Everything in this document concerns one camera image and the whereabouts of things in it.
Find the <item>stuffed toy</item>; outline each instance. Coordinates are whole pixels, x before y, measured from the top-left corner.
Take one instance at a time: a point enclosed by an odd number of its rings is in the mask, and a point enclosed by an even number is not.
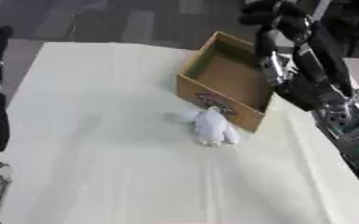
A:
[[[194,125],[194,131],[200,144],[220,146],[222,142],[238,144],[239,135],[233,125],[221,114],[218,107],[188,113],[184,115]]]

